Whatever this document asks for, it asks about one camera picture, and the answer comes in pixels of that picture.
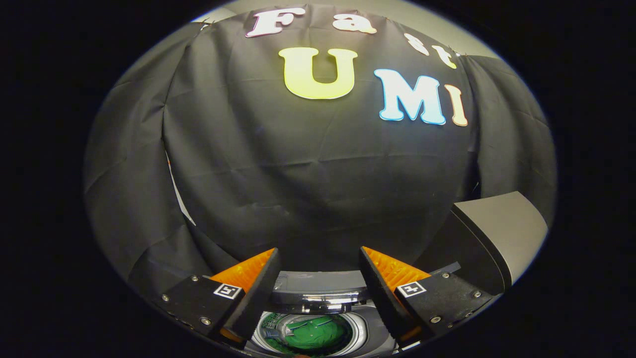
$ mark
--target green fabric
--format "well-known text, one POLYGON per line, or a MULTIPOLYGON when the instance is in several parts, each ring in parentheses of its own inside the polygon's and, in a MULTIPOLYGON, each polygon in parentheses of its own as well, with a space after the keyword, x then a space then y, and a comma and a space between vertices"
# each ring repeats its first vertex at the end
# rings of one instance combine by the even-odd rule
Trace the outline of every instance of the green fabric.
POLYGON ((286 336, 290 347, 300 349, 326 348, 338 343, 344 328, 329 316, 304 320, 287 325, 293 336, 286 336))

